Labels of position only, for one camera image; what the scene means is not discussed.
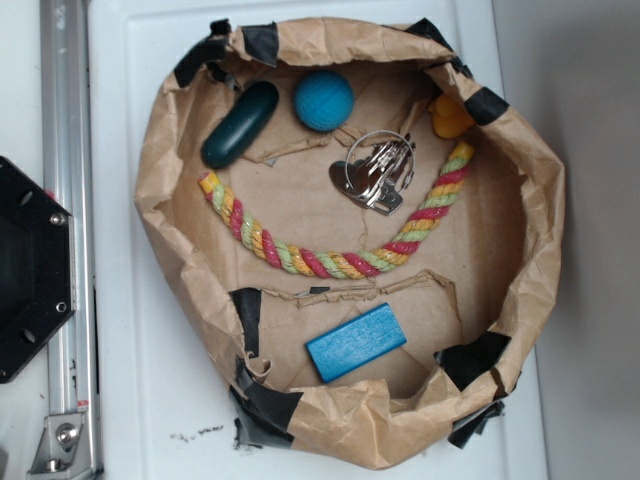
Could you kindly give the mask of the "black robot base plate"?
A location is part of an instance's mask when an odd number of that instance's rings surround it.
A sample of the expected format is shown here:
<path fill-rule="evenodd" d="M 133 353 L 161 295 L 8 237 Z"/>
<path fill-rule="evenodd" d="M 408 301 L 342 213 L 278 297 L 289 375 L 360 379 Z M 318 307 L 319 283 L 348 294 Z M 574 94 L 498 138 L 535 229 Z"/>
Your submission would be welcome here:
<path fill-rule="evenodd" d="M 74 312 L 70 214 L 1 159 L 1 382 L 13 381 Z"/>

